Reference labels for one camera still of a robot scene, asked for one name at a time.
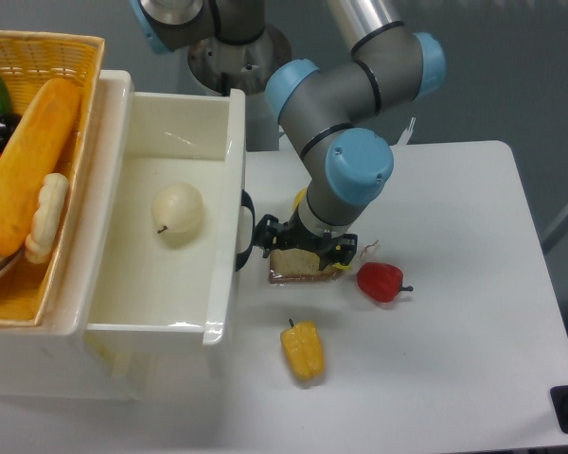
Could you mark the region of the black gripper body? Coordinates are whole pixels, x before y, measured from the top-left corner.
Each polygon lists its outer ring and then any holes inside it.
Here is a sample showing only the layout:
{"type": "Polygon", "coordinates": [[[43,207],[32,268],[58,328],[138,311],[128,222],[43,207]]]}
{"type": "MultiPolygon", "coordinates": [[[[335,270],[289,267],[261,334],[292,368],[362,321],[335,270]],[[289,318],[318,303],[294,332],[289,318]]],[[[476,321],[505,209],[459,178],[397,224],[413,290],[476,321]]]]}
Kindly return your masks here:
{"type": "Polygon", "coordinates": [[[263,250],[270,244],[275,246],[273,251],[299,249],[318,255],[336,250],[340,263],[349,265],[358,249],[358,237],[349,233],[336,236],[331,231],[316,235],[304,226],[297,214],[284,223],[273,215],[265,215],[254,228],[254,245],[263,250]]]}

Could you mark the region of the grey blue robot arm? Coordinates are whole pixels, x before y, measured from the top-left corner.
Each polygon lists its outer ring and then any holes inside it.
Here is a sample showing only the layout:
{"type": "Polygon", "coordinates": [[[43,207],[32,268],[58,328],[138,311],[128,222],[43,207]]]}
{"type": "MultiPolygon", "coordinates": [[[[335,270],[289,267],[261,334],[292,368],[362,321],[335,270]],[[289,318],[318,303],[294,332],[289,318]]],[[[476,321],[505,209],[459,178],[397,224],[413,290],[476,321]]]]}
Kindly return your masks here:
{"type": "Polygon", "coordinates": [[[410,32],[393,3],[328,6],[351,60],[323,71],[292,58],[261,1],[132,2],[151,48],[186,48],[189,70],[205,89],[264,98],[311,181],[289,220],[267,215],[255,222],[252,246],[315,253],[321,267],[352,261],[358,239],[350,227],[393,171],[388,143],[362,122],[430,94],[446,76],[441,44],[410,32]]]}

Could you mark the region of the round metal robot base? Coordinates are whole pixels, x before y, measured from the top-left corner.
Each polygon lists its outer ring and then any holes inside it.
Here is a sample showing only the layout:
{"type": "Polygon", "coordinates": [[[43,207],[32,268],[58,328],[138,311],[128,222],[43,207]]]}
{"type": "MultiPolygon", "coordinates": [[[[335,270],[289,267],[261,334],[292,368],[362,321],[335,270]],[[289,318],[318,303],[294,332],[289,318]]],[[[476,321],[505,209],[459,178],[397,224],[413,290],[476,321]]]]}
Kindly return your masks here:
{"type": "Polygon", "coordinates": [[[187,52],[191,75],[208,92],[222,96],[228,96],[232,89],[248,96],[263,93],[272,74],[291,60],[288,39],[271,25],[248,44],[208,38],[191,45],[187,52]]]}

